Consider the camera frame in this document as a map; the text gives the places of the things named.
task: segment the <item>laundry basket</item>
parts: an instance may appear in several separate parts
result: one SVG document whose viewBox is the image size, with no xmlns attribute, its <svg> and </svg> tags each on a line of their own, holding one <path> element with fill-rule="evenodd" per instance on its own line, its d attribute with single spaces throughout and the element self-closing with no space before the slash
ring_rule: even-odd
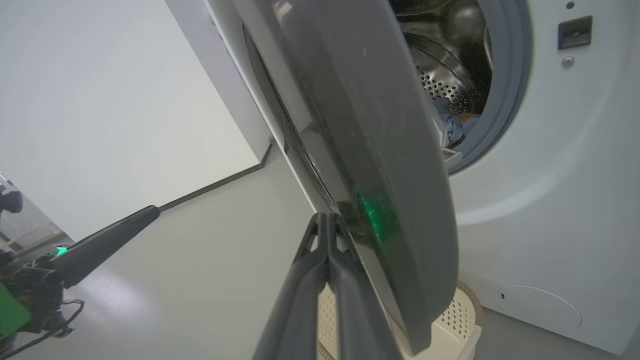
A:
<svg viewBox="0 0 640 360">
<path fill-rule="evenodd" d="M 319 359 L 336 360 L 337 322 L 335 295 L 325 286 L 318 301 Z M 412 356 L 408 341 L 399 322 L 389 313 L 396 341 L 405 359 L 414 360 L 471 360 L 482 332 L 483 310 L 469 287 L 458 282 L 453 301 L 445 312 L 431 324 L 431 346 Z"/>
</svg>

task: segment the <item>cable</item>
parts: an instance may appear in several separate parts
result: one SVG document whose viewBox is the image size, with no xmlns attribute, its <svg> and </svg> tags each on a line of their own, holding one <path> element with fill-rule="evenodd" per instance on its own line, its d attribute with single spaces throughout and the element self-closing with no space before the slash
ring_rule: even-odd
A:
<svg viewBox="0 0 640 360">
<path fill-rule="evenodd" d="M 73 315 L 71 315 L 71 317 L 69 318 L 69 320 L 67 320 L 66 322 L 64 322 L 62 325 L 60 325 L 57 329 L 53 329 L 49 332 L 47 332 L 46 334 L 44 334 L 43 336 L 37 338 L 36 340 L 33 340 L 29 343 L 24 344 L 23 346 L 15 349 L 14 351 L 8 353 L 8 354 L 0 354 L 0 360 L 5 360 L 10 358 L 11 356 L 14 356 L 15 354 L 18 354 L 19 352 L 22 352 L 30 347 L 32 347 L 33 345 L 37 345 L 43 341 L 45 341 L 46 339 L 50 338 L 51 336 L 54 336 L 56 334 L 56 332 L 64 329 L 67 327 L 67 325 L 69 325 L 72 321 L 74 321 L 74 319 L 80 314 L 80 312 L 82 311 L 82 309 L 84 308 L 84 301 L 82 300 L 67 300 L 67 301 L 63 301 L 62 304 L 80 304 L 80 307 L 78 308 L 78 310 L 75 311 L 75 313 Z"/>
</svg>

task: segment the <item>front-loading washing machine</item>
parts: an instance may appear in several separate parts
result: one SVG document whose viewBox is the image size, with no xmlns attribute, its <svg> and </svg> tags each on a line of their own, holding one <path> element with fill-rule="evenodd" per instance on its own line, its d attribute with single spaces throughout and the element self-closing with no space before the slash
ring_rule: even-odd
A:
<svg viewBox="0 0 640 360">
<path fill-rule="evenodd" d="M 216 25 L 310 205 L 366 219 L 351 230 L 391 313 L 409 292 L 385 224 L 446 262 L 455 221 L 483 306 L 622 353 L 640 323 L 635 1 L 224 3 L 209 0 Z M 403 216 L 423 233 L 393 189 L 419 199 Z M 430 281 L 451 274 L 421 259 Z"/>
</svg>

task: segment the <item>open door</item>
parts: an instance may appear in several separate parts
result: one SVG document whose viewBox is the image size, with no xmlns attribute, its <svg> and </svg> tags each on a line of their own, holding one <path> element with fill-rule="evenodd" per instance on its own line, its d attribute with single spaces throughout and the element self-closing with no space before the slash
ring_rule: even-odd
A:
<svg viewBox="0 0 640 360">
<path fill-rule="evenodd" d="M 371 249 L 373 256 L 360 256 L 376 289 L 389 289 L 379 291 L 382 303 L 399 318 L 412 351 L 424 350 L 456 289 L 458 241 L 438 113 L 390 5 L 236 6 L 287 142 L 355 243 Z"/>
</svg>

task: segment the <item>gray floor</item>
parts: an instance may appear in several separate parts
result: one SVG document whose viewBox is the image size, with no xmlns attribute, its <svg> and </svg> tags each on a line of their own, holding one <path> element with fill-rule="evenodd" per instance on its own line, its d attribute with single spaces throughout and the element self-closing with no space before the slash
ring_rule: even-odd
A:
<svg viewBox="0 0 640 360">
<path fill-rule="evenodd" d="M 77 331 L 15 358 L 249 359 L 310 216 L 274 149 L 264 169 L 164 212 L 65 294 L 86 300 Z M 476 359 L 640 359 L 639 338 L 616 357 L 487 310 Z"/>
</svg>

